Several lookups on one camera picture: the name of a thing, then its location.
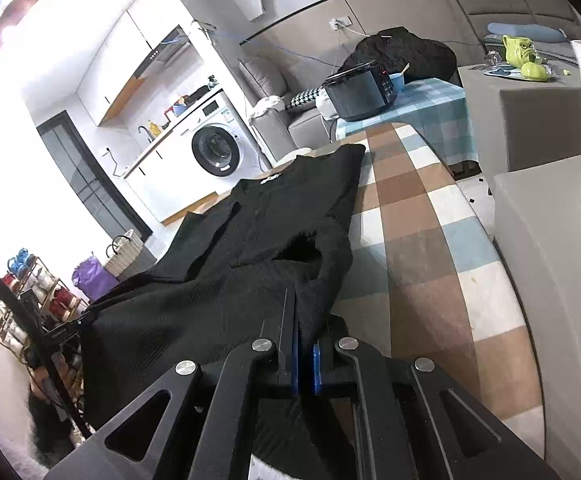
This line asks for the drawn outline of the light blue checkered tablecloth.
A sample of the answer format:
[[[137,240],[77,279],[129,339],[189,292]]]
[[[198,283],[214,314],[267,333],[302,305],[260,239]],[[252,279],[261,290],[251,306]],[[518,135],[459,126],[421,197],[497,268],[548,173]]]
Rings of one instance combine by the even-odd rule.
[[[479,162],[466,93],[456,84],[438,78],[405,84],[388,110],[356,122],[339,119],[336,139],[385,122],[411,125],[447,166]]]

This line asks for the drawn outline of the dark glass door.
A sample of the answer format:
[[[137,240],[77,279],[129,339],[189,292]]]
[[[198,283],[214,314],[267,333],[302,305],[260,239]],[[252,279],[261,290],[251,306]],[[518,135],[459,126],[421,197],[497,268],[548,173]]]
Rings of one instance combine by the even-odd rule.
[[[110,180],[66,110],[36,128],[74,194],[106,234],[112,238],[133,229],[146,242],[153,230]]]

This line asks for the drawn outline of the black white checkered pillow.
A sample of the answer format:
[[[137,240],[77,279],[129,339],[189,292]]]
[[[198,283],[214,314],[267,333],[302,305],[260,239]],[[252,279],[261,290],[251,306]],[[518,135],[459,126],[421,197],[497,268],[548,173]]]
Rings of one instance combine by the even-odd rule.
[[[295,94],[286,103],[286,110],[295,114],[305,112],[306,110],[312,110],[312,108],[316,106],[316,99],[321,90],[321,87],[316,87]]]

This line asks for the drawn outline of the white front-load washing machine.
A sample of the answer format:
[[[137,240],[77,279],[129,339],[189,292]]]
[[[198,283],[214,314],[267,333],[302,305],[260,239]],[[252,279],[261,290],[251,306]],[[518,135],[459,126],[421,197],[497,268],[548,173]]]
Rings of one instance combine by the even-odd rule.
[[[269,159],[228,95],[218,90],[172,130],[168,153],[184,184],[195,192],[222,194],[271,168]]]

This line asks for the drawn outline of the green plush toy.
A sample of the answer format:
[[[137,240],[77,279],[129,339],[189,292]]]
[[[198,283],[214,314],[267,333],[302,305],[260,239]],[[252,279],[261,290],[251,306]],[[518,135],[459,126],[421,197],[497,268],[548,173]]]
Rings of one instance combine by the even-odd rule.
[[[541,63],[530,38],[503,35],[506,62],[519,70],[523,79],[545,82],[552,79],[552,70]]]

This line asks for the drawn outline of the black rice cooker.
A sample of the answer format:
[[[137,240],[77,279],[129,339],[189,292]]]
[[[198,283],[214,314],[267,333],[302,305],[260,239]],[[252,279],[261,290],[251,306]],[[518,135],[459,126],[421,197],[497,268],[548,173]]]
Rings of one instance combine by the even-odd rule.
[[[356,122],[378,115],[397,99],[389,73],[377,61],[329,76],[323,88],[341,119]]]

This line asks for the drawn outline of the grey sofa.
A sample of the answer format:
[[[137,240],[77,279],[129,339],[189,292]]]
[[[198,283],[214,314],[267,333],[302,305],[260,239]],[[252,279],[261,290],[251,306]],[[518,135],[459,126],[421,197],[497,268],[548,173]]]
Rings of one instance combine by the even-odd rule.
[[[286,103],[303,91],[292,87],[282,70],[263,56],[238,61],[240,84],[255,109],[248,119],[274,162],[299,148],[322,148],[333,137],[333,121],[315,106],[302,113],[290,113]]]

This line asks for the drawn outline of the black knit sweater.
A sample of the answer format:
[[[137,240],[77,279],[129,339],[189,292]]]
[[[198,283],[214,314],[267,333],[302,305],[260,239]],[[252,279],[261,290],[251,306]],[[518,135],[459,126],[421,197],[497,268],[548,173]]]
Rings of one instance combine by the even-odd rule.
[[[312,347],[352,263],[349,240],[365,148],[300,156],[267,181],[243,180],[189,214],[168,252],[93,306],[82,334],[84,415],[109,422],[177,359],[220,363],[209,448],[230,454],[255,416],[259,456],[304,479],[351,479],[353,449],[327,400],[311,393]],[[252,347],[262,323],[296,290],[299,391],[257,405],[252,385],[269,359]]]

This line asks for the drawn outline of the brown blue checkered bed cover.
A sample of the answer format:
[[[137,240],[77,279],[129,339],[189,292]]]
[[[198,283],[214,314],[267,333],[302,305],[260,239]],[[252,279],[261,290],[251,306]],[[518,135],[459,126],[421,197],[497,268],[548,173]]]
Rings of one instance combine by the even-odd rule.
[[[350,226],[353,263],[333,310],[397,358],[428,358],[522,442],[489,479],[542,463],[537,363],[499,254],[449,169],[412,126],[356,133],[366,148]]]

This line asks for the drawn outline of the purple bag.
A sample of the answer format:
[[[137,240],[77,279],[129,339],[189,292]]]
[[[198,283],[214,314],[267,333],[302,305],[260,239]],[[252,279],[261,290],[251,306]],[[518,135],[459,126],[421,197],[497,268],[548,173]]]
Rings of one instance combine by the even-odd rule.
[[[95,256],[79,263],[72,274],[72,282],[86,298],[94,302],[115,288],[119,281],[108,272]]]

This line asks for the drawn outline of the shoe rack with shoes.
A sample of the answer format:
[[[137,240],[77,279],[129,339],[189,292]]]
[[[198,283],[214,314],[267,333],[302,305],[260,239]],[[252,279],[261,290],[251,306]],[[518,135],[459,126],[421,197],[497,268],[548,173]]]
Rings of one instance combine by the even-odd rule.
[[[4,284],[34,316],[36,327],[46,334],[82,315],[89,303],[74,294],[64,281],[48,270],[43,260],[26,248],[7,261]],[[13,310],[0,300],[0,345],[30,368],[41,366],[33,341]]]

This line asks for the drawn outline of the black jacket pile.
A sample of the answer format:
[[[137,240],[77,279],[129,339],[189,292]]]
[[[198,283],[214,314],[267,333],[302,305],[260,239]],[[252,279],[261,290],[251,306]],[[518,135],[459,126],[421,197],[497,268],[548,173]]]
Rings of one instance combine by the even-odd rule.
[[[362,39],[338,68],[338,73],[376,61],[389,74],[401,73],[405,82],[438,78],[451,81],[457,70],[454,51],[443,42],[419,38],[403,26],[388,28]]]

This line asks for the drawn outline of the woven laundry basket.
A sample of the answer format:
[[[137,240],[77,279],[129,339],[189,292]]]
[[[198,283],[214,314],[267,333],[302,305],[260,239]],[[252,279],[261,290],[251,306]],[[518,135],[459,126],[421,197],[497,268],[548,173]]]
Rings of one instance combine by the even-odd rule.
[[[157,262],[133,229],[115,236],[105,254],[103,266],[119,282],[150,269]]]

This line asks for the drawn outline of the grey cabinet block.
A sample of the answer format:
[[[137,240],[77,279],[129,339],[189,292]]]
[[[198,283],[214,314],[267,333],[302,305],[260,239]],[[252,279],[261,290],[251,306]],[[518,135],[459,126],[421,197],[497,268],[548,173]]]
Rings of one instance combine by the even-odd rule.
[[[572,65],[552,62],[555,78],[534,82],[488,76],[461,66],[459,78],[490,188],[498,174],[581,155],[581,78]]]

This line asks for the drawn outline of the white wall socket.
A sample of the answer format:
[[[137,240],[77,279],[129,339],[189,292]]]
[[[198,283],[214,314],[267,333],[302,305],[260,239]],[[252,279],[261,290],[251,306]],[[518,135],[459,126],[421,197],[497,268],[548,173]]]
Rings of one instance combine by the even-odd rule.
[[[346,29],[353,25],[353,21],[348,16],[341,16],[341,18],[331,18],[329,26],[333,30]]]

